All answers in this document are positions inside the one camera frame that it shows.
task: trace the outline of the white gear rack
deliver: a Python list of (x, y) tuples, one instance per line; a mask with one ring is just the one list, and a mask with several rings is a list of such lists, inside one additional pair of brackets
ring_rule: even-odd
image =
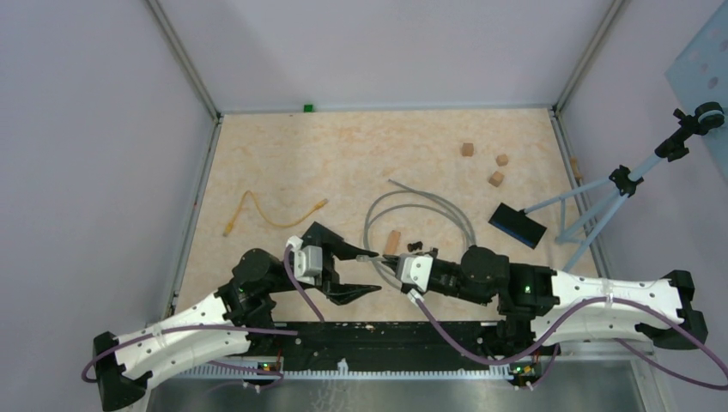
[[(257, 368), (261, 363), (258, 360), (232, 360), (221, 359), (222, 363), (235, 365), (237, 367)], [(508, 365), (490, 367), (484, 371), (407, 371), (407, 372), (362, 372), (350, 371), (345, 359), (337, 364), (336, 371), (283, 371), (283, 377), (291, 380), (510, 380), (513, 379), (511, 368)], [(271, 375), (258, 375), (256, 373), (242, 372), (229, 367), (217, 365), (199, 365), (188, 369), (176, 378), (182, 379), (245, 379), (252, 378), (260, 380), (278, 379)]]

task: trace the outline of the tripod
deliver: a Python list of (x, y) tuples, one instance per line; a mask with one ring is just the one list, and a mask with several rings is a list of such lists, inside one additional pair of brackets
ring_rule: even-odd
[[(647, 172), (652, 170), (653, 167), (664, 159), (671, 162), (683, 158), (684, 155), (689, 153), (688, 148), (685, 147), (685, 141), (689, 137), (692, 135), (705, 136), (708, 131), (720, 127), (725, 121), (722, 106), (714, 101), (698, 106), (695, 109), (694, 115), (686, 115), (680, 109), (675, 109), (673, 116), (680, 119), (678, 122), (680, 128), (672, 136), (660, 143), (654, 150), (654, 153), (650, 154), (633, 171), (629, 170), (628, 167), (620, 165), (606, 179), (591, 182), (526, 209), (515, 210), (501, 203), (490, 218), (490, 224), (510, 234), (529, 247), (536, 248), (536, 245), (538, 245), (538, 242), (543, 237), (543, 233), (546, 231), (546, 227), (533, 221), (526, 215), (535, 210), (545, 208), (550, 204), (561, 202), (561, 223), (559, 225), (559, 235), (556, 236), (555, 241), (557, 244), (569, 242), (579, 245), (579, 249), (577, 249), (566, 266), (564, 266), (563, 270), (569, 271), (602, 229), (604, 229), (604, 226), (615, 215), (616, 211), (619, 210), (627, 199), (634, 195), (637, 191), (637, 185), (644, 181), (643, 176)], [(602, 198), (593, 207), (584, 212), (572, 225), (564, 227), (566, 224), (567, 199), (610, 183), (614, 184), (615, 187), (606, 197)], [(604, 215), (598, 219), (595, 225), (592, 225), (592, 219), (602, 212), (604, 212)], [(584, 229), (585, 237), (583, 239), (580, 239), (578, 236), (581, 228)]]

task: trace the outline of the yellow cable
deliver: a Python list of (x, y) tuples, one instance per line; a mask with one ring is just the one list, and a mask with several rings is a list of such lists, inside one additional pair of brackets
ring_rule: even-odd
[(281, 229), (285, 229), (287, 227), (293, 227), (293, 226), (298, 225), (299, 223), (304, 221), (308, 216), (310, 216), (313, 212), (323, 208), (329, 202), (329, 199), (324, 199), (321, 202), (318, 202), (315, 205), (313, 205), (313, 208), (311, 208), (311, 210), (309, 210), (308, 213), (303, 215), (303, 217), (301, 217), (299, 220), (294, 221), (293, 223), (289, 223), (287, 225), (283, 225), (283, 224), (275, 223), (274, 221), (272, 221), (263, 212), (263, 210), (260, 209), (260, 204), (258, 204), (258, 199), (255, 197), (255, 193), (253, 193), (251, 191), (246, 191), (245, 193), (243, 193), (243, 197), (240, 198), (240, 203), (238, 203), (238, 208), (235, 210), (235, 213), (233, 214), (233, 218), (230, 219), (230, 221), (227, 223), (227, 226), (225, 226), (225, 231), (222, 232), (222, 236), (228, 236), (230, 234), (230, 232), (233, 231), (233, 227), (235, 226), (235, 221), (238, 219), (238, 215), (243, 210), (243, 203), (245, 202), (246, 196), (248, 196), (248, 194), (251, 195), (252, 201), (255, 203), (255, 209), (258, 210), (258, 213), (260, 214), (260, 216), (263, 217), (263, 219), (265, 221), (267, 221), (270, 225), (275, 226), (275, 227), (280, 227)]

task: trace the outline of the cable connector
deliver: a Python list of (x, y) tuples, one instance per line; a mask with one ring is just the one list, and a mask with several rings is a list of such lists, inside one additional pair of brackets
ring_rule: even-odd
[(316, 205), (313, 206), (313, 209), (319, 210), (319, 209), (323, 208), (328, 202), (329, 202), (329, 199), (324, 199), (321, 202), (316, 203)]
[(300, 247), (303, 246), (303, 239), (298, 236), (291, 236), (286, 241), (286, 246), (291, 246), (291, 251), (299, 251)]
[(222, 232), (222, 236), (227, 237), (230, 232), (233, 231), (233, 227), (235, 226), (235, 223), (233, 221), (229, 221), (227, 225), (225, 226), (225, 230)]
[(425, 301), (425, 298), (423, 298), (422, 295), (419, 292), (417, 292), (415, 289), (411, 289), (407, 293), (407, 297), (409, 298), (409, 301), (412, 302), (412, 304), (417, 307), (419, 307), (419, 305), (417, 305), (418, 300), (421, 302)]

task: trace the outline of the floor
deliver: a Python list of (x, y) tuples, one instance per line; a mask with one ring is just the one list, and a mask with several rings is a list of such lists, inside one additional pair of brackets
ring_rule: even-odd
[[(475, 153), (460, 147), (472, 142)], [(495, 157), (506, 154), (499, 167)], [(505, 175), (500, 187), (488, 177)], [(367, 209), (380, 195), (397, 188), (394, 179), (415, 189), (439, 194), (470, 218), (478, 245), (506, 254), (511, 262), (561, 268), (576, 245), (553, 239), (559, 219), (555, 204), (531, 217), (548, 231), (535, 250), (488, 224), (500, 202), (522, 209), (571, 189), (545, 109), (452, 110), (410, 112), (324, 112), (225, 116), (187, 262), (178, 311), (192, 306), (230, 279), (242, 254), (254, 247), (280, 257), (286, 240), (302, 235), (315, 220), (362, 246)], [(266, 223), (246, 200), (234, 230), (222, 232), (244, 191), (256, 193), (274, 221), (295, 221), (315, 203), (329, 203), (299, 226), (279, 229)], [(377, 210), (400, 203), (422, 203), (414, 195), (396, 195)], [(578, 216), (567, 203), (567, 223)], [(425, 209), (399, 209), (372, 226), (371, 247), (382, 252), (391, 230), (402, 233), (398, 253), (421, 240), (437, 247), (439, 258), (459, 262), (463, 236), (450, 221)], [(379, 292), (346, 306), (331, 304), (318, 291), (309, 295), (331, 321), (425, 320), (419, 308), (382, 281), (369, 263), (337, 263), (342, 282), (378, 284)], [(591, 253), (573, 273), (596, 276)], [(316, 320), (296, 292), (275, 294), (275, 320)], [(425, 301), (442, 320), (499, 318), (496, 304), (478, 306), (437, 294)]]

